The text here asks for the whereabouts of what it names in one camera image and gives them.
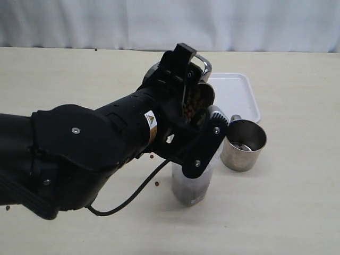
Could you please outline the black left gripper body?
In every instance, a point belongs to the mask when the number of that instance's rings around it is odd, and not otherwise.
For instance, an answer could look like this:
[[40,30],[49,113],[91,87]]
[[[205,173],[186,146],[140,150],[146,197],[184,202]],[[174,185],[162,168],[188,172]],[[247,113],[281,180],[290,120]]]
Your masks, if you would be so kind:
[[154,152],[161,157],[169,157],[181,149],[188,149],[190,143],[200,134],[206,121],[206,111],[210,106],[210,76],[208,69],[196,82],[193,71],[178,88],[178,82],[161,85],[168,93],[160,103],[157,135],[144,152]]

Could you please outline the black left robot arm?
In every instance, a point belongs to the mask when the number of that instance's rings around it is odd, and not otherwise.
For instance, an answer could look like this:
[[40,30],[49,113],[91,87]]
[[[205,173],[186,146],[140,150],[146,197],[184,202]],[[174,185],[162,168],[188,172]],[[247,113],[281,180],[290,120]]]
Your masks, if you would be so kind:
[[153,152],[174,160],[198,135],[184,115],[203,70],[184,43],[164,52],[134,92],[98,109],[65,104],[1,115],[1,205],[52,220],[96,199],[125,164]]

